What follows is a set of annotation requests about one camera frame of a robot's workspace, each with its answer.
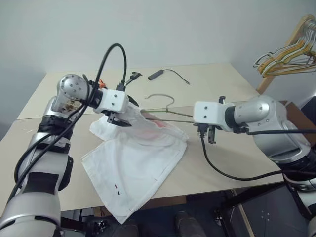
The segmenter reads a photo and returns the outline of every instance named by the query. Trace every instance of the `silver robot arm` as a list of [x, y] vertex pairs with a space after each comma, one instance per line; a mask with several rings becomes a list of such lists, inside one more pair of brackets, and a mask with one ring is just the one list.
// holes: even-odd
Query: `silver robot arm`
[[[287, 120], [285, 106], [269, 96], [259, 95], [238, 105], [196, 102], [194, 121], [209, 125], [210, 143], [216, 143], [214, 141], [215, 128], [226, 132], [248, 132], [248, 134], [253, 134], [258, 148], [281, 170], [316, 171], [316, 153], [302, 134], [262, 134], [263, 131], [269, 130], [297, 129]], [[309, 216], [309, 219], [315, 216], [315, 175], [287, 174], [283, 176], [288, 187], [299, 199], [296, 199], [296, 203], [301, 213], [306, 213], [305, 217]], [[316, 234], [315, 223], [315, 220], [310, 223], [310, 229], [314, 229], [314, 234]]]
[[[45, 136], [16, 168], [17, 180], [30, 162], [65, 129], [76, 115], [67, 119], [82, 103], [87, 103], [86, 81], [77, 75], [65, 75], [57, 85], [57, 96], [53, 97], [44, 112], [38, 131], [33, 135], [29, 147]], [[99, 89], [95, 91], [89, 106], [97, 113], [113, 119], [116, 113], [125, 111], [128, 96], [123, 91]], [[58, 191], [70, 181], [73, 159], [68, 156], [72, 129], [47, 151], [27, 174], [20, 191], [7, 203], [0, 219], [0, 237], [59, 237], [60, 203]]]

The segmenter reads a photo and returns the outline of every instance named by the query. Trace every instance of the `metal wire hanger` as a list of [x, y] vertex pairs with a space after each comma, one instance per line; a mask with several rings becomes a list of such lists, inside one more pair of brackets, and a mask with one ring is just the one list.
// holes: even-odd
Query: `metal wire hanger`
[[[179, 113], [179, 112], [174, 112], [169, 110], [169, 106], [172, 105], [174, 103], [174, 98], [170, 95], [166, 95], [166, 94], [151, 94], [147, 97], [145, 97], [145, 99], [149, 99], [152, 96], [165, 96], [168, 97], [172, 100], [172, 102], [170, 104], [166, 105], [166, 109], [165, 110], [142, 110], [142, 112], [147, 112], [147, 113], [171, 113], [171, 114], [176, 114], [176, 115], [181, 115], [181, 116], [187, 116], [187, 117], [193, 117], [192, 115], [187, 115], [187, 114], [183, 114], [183, 113]], [[170, 119], [152, 119], [152, 118], [147, 118], [148, 120], [158, 120], [158, 121], [171, 121], [171, 122], [187, 122], [187, 123], [193, 123], [192, 121], [183, 121], [183, 120], [170, 120]]]

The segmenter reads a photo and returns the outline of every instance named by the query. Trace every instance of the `white wall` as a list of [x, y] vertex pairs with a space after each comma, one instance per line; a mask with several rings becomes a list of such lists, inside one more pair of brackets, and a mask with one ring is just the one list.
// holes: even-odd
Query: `white wall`
[[[0, 0], [0, 138], [45, 72], [97, 69], [114, 42], [129, 67], [231, 62], [256, 87], [254, 60], [315, 12], [315, 0]], [[120, 66], [117, 51], [107, 67]], [[300, 104], [315, 80], [280, 77], [268, 93]]]

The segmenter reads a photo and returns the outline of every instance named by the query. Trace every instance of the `white cloth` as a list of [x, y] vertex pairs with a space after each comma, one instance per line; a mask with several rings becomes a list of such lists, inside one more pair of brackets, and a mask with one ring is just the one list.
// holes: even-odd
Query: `white cloth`
[[90, 131], [105, 142], [81, 159], [103, 204], [122, 224], [155, 194], [183, 156], [188, 136], [168, 123], [146, 120], [131, 103], [119, 118], [132, 127], [102, 116]]

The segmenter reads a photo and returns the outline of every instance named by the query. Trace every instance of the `orange object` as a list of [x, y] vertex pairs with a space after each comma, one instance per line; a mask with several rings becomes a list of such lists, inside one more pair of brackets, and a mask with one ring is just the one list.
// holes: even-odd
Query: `orange object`
[[99, 88], [104, 88], [104, 87], [106, 87], [105, 83], [101, 79], [99, 79]]

